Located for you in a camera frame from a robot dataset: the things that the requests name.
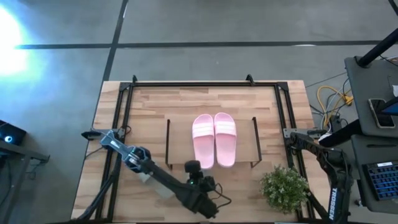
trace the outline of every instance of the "gray concrete floor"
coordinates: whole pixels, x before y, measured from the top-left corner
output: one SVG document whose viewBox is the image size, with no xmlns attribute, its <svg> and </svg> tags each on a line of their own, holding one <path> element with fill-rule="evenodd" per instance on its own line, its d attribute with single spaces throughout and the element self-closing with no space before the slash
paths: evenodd
<svg viewBox="0 0 398 224">
<path fill-rule="evenodd" d="M 80 133 L 92 124 L 109 50 L 7 46 L 111 43 L 121 3 L 0 1 L 0 21 L 6 21 L 0 29 L 7 30 L 0 35 L 0 119 L 25 129 L 26 144 L 34 150 L 51 154 L 37 178 L 25 181 L 12 223 L 69 219 L 87 145 Z M 396 20 L 386 0 L 130 0 L 119 42 L 380 40 L 396 28 Z M 135 74 L 140 80 L 241 80 L 250 73 L 257 80 L 299 79 L 310 85 L 344 72 L 345 57 L 371 47 L 118 49 L 109 79 L 130 80 Z M 342 75 L 307 88 L 310 103 L 320 108 L 317 88 L 339 89 L 345 80 Z M 354 106 L 340 113 L 356 119 Z M 314 121 L 319 126 L 320 117 L 314 115 Z M 358 198 L 356 186 L 353 191 L 352 200 Z M 398 218 L 355 205 L 351 213 L 357 222 Z"/>
</svg>

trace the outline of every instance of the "wooden table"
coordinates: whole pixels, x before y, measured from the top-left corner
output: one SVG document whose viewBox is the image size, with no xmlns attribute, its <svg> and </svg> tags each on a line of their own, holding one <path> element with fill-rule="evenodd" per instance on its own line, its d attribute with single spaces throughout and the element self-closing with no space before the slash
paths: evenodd
<svg viewBox="0 0 398 224">
<path fill-rule="evenodd" d="M 95 115 L 94 128 L 111 128 L 119 84 L 120 82 L 104 82 Z M 297 127 L 312 128 L 314 126 L 313 119 L 303 81 L 288 81 L 288 84 Z M 285 117 L 288 119 L 283 91 L 281 94 Z M 119 125 L 123 118 L 123 106 Z M 259 193 L 259 180 L 263 173 L 273 171 L 274 166 L 279 164 L 287 166 L 275 93 L 271 87 L 135 87 L 129 117 L 132 131 L 126 136 L 126 144 L 148 148 L 151 151 L 152 159 L 162 168 L 168 169 L 165 165 L 167 120 L 170 119 L 174 127 L 180 127 L 173 129 L 173 135 L 186 136 L 190 133 L 193 120 L 199 114 L 214 115 L 218 112 L 229 113 L 237 123 L 247 123 L 253 116 L 256 117 L 262 162 L 253 169 L 250 168 L 248 162 L 237 162 L 228 169 L 221 168 L 215 163 L 211 175 L 222 184 L 224 194 L 233 201 L 232 204 L 220 208 L 220 212 L 212 222 L 295 221 L 295 214 L 284 215 L 271 209 L 267 200 Z M 251 138 L 251 135 L 243 135 L 240 138 Z M 178 142 L 178 138 L 174 137 L 173 141 Z M 183 150 L 191 151 L 190 141 L 190 138 L 180 138 L 178 150 L 181 150 L 182 153 Z M 90 142 L 87 153 L 97 148 L 99 148 L 97 141 Z M 72 218 L 81 215 L 98 193 L 105 156 L 106 151 L 103 150 L 91 155 L 85 161 Z M 170 159 L 174 162 L 182 163 L 178 156 L 170 156 L 173 157 Z M 303 157 L 310 188 L 327 209 L 330 193 L 327 176 L 321 170 L 315 156 L 303 151 Z M 174 166 L 170 173 L 181 181 L 185 181 L 187 178 L 183 172 L 183 165 Z M 222 199 L 216 201 L 217 204 L 223 202 Z M 106 215 L 107 206 L 106 198 L 104 215 Z M 153 189 L 140 181 L 138 175 L 122 166 L 114 222 L 200 221 L 206 221 L 205 217 L 199 214 L 194 215 L 183 208 L 175 198 L 161 199 Z"/>
</svg>

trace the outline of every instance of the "green plant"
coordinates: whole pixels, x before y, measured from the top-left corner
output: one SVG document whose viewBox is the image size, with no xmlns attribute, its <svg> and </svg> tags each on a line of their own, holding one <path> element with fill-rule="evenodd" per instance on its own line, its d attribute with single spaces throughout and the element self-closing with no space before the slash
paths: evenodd
<svg viewBox="0 0 398 224">
<path fill-rule="evenodd" d="M 284 214 L 301 209 L 301 203 L 308 200 L 305 191 L 308 182 L 294 169 L 275 166 L 273 172 L 264 174 L 260 183 L 260 192 L 268 198 L 268 204 Z"/>
</svg>

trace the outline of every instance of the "yellow cable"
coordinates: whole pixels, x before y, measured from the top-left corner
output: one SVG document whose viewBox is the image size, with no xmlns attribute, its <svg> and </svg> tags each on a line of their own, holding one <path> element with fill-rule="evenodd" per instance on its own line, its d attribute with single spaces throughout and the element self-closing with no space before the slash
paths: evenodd
<svg viewBox="0 0 398 224">
<path fill-rule="evenodd" d="M 317 92 L 317 99 L 318 99 L 319 105 L 321 105 L 322 111 L 323 111 L 324 113 L 326 113 L 326 109 L 325 109 L 325 107 L 324 107 L 324 105 L 323 105 L 323 103 L 321 102 L 321 99 L 320 99 L 320 91 L 321 91 L 322 89 L 324 89 L 324 88 L 328 88 L 328 89 L 330 89 L 330 90 L 333 90 L 335 93 L 338 93 L 338 94 L 340 95 L 341 98 L 343 98 L 344 95 L 343 95 L 342 93 L 340 93 L 339 91 L 337 91 L 335 88 L 331 87 L 331 86 L 321 86 L 321 87 L 319 87 L 319 88 L 318 88 L 318 92 Z"/>
<path fill-rule="evenodd" d="M 336 102 L 335 107 L 330 111 L 329 117 L 327 117 L 326 120 L 325 120 L 324 123 L 323 123 L 323 125 L 324 125 L 325 127 L 326 127 L 326 126 L 328 125 L 328 123 L 329 123 L 329 119 L 330 119 L 331 116 L 332 116 L 332 112 L 334 112 L 334 110 L 337 108 L 338 103 L 339 103 L 342 99 L 345 100 L 345 97 L 343 97 L 343 96 L 340 97 L 340 99 Z M 351 103 L 352 101 L 353 101 L 353 99 L 350 100 L 350 101 L 346 101 L 345 104 Z"/>
</svg>

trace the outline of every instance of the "pink slide sandal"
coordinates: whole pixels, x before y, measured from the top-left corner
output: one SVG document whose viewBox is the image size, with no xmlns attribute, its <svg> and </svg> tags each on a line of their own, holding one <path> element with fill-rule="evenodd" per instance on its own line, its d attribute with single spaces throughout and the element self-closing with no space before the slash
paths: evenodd
<svg viewBox="0 0 398 224">
<path fill-rule="evenodd" d="M 236 126 L 231 115 L 218 113 L 214 117 L 216 132 L 217 161 L 223 167 L 231 167 L 235 163 Z"/>
<path fill-rule="evenodd" d="M 214 164 L 214 122 L 208 114 L 202 114 L 192 125 L 193 150 L 195 159 L 202 169 L 210 169 Z"/>
</svg>

